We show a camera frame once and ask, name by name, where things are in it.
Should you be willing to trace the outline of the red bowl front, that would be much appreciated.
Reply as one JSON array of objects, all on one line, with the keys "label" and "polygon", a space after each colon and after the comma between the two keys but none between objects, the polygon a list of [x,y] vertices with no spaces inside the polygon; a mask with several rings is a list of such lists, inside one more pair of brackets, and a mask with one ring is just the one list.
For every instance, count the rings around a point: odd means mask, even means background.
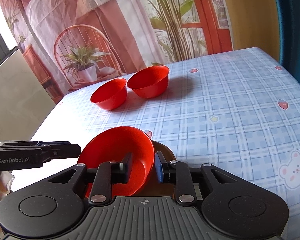
[{"label": "red bowl front", "polygon": [[147,183],[154,164],[154,146],[142,130],[130,126],[108,129],[85,146],[77,162],[87,168],[97,168],[106,161],[120,162],[129,153],[132,155],[129,181],[113,185],[112,195],[132,196]]}]

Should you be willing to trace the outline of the green plate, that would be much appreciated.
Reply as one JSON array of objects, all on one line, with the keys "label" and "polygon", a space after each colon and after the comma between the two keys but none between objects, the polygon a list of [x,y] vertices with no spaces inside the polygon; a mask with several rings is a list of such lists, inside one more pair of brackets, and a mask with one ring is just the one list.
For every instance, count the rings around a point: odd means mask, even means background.
[{"label": "green plate", "polygon": [[[173,152],[165,145],[152,141],[155,152],[161,151],[166,161],[175,160]],[[156,196],[172,196],[174,195],[173,184],[162,184],[158,182],[155,165],[149,173],[148,179],[144,187],[136,194],[139,197],[156,197]]]}]

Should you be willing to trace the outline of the red bowl back right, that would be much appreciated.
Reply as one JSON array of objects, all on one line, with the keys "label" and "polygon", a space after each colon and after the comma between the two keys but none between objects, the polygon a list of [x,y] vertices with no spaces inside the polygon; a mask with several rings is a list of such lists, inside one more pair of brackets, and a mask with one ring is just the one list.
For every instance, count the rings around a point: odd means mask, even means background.
[{"label": "red bowl back right", "polygon": [[169,72],[167,66],[147,67],[131,76],[127,87],[141,98],[155,98],[167,89]]}]

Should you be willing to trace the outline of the printed backdrop cloth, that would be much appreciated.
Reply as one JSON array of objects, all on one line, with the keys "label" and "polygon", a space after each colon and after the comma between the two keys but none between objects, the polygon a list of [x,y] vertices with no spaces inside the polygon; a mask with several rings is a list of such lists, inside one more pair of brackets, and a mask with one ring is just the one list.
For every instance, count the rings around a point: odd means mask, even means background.
[{"label": "printed backdrop cloth", "polygon": [[0,0],[54,102],[149,66],[232,50],[224,0]]}]

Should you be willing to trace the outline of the blue plaid tablecloth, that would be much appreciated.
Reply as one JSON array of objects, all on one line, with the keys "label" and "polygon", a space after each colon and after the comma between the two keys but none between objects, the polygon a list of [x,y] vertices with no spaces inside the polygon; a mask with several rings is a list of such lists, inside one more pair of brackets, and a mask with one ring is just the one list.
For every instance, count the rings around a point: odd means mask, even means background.
[{"label": "blue plaid tablecloth", "polygon": [[145,100],[129,92],[105,111],[90,101],[97,85],[66,95],[34,140],[85,146],[116,126],[133,126],[176,158],[212,163],[282,197],[289,207],[283,236],[300,239],[300,84],[259,48],[169,65],[168,89]]}]

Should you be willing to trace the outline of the red bowl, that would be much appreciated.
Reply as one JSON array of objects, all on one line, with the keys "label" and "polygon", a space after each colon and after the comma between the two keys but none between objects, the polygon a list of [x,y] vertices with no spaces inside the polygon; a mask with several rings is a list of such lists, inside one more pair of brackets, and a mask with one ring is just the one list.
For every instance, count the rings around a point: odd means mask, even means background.
[{"label": "red bowl", "polygon": [[113,185],[112,195],[132,196],[147,183],[154,164],[154,146],[142,130],[130,126],[108,129],[85,146],[77,162],[87,168],[97,168],[106,161],[120,162],[129,153],[132,155],[129,181]]},{"label": "red bowl", "polygon": [[120,107],[127,98],[127,80],[116,78],[100,86],[93,92],[90,101],[104,110],[114,110]]},{"label": "red bowl", "polygon": [[127,87],[141,98],[155,98],[167,89],[169,72],[167,66],[147,67],[131,76]]}]

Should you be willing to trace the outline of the red bowl back left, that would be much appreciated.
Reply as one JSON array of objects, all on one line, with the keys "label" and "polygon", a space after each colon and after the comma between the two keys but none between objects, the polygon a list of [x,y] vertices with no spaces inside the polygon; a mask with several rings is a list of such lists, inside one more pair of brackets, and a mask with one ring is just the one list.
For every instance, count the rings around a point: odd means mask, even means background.
[{"label": "red bowl back left", "polygon": [[120,107],[127,98],[127,80],[116,78],[100,86],[93,92],[90,101],[104,110],[114,110]]}]

